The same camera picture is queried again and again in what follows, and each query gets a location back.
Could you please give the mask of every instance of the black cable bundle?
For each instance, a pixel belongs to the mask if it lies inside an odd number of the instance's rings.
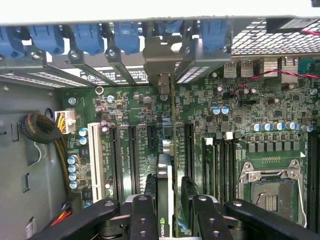
[[[49,118],[38,113],[28,113],[20,120],[19,131],[28,139],[50,144],[62,137],[62,133]]]

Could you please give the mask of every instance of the motherboard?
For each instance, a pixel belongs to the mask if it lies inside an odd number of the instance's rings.
[[[67,135],[72,191],[82,194],[84,207],[101,198],[123,203],[150,190],[146,183],[166,153],[177,236],[191,233],[180,204],[183,176],[220,203],[241,198],[306,225],[317,83],[283,84],[281,76],[266,75],[232,94],[246,79],[172,84],[172,95],[159,95],[157,86],[65,89],[63,107],[76,119],[76,133]]]

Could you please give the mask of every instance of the perforated metal panel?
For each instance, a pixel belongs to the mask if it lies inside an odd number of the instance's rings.
[[[320,36],[295,33],[267,33],[264,18],[253,21],[233,38],[232,55],[319,53]],[[304,30],[318,32],[320,20]]]

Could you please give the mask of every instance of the blue latch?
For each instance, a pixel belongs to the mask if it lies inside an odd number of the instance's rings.
[[[58,25],[29,26],[34,45],[51,55],[60,55],[65,51],[65,42]]]
[[[13,59],[25,56],[24,45],[15,27],[0,27],[0,54]]]
[[[200,23],[200,38],[203,50],[213,53],[225,45],[228,22],[226,19],[203,19]]]
[[[137,22],[117,22],[114,24],[114,43],[126,55],[140,51],[139,24]]]
[[[73,33],[77,47],[94,56],[105,50],[99,24],[74,24]]]

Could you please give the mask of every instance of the white pci slot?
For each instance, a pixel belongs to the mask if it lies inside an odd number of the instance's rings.
[[[88,124],[93,203],[105,198],[103,157],[98,122]]]

